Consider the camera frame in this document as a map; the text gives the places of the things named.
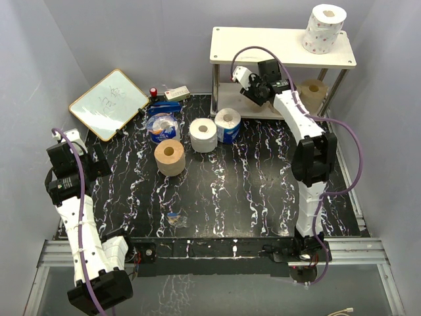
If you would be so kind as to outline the blue paper roll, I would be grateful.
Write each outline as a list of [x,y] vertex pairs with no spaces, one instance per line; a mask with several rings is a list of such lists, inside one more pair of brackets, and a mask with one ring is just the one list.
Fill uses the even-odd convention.
[[239,134],[240,114],[231,108],[222,109],[216,114],[214,123],[218,141],[224,144],[233,144]]

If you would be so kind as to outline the white floral paper roll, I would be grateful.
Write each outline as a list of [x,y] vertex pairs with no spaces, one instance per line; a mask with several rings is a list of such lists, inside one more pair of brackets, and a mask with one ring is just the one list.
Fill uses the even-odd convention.
[[319,4],[312,9],[302,46],[316,55],[329,53],[347,18],[345,9],[336,5]]

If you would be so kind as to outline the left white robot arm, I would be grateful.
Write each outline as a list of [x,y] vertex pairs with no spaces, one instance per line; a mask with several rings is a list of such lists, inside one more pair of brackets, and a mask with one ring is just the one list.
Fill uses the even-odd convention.
[[45,187],[60,215],[72,252],[74,288],[69,302],[86,315],[98,315],[133,296],[124,264],[136,254],[123,229],[100,238],[93,216],[91,187],[111,168],[100,145],[94,160],[84,145],[62,141],[47,149],[52,167]]

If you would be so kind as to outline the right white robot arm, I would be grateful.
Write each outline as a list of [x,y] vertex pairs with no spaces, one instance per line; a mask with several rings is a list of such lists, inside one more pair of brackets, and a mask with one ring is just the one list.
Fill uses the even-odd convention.
[[322,194],[334,169],[337,138],[310,117],[292,81],[281,79],[276,60],[265,61],[263,65],[268,65],[270,70],[263,75],[237,66],[232,80],[241,85],[240,93],[257,105],[271,102],[297,143],[291,162],[293,176],[299,185],[293,253],[297,259],[308,261],[322,249],[324,241],[320,214]]

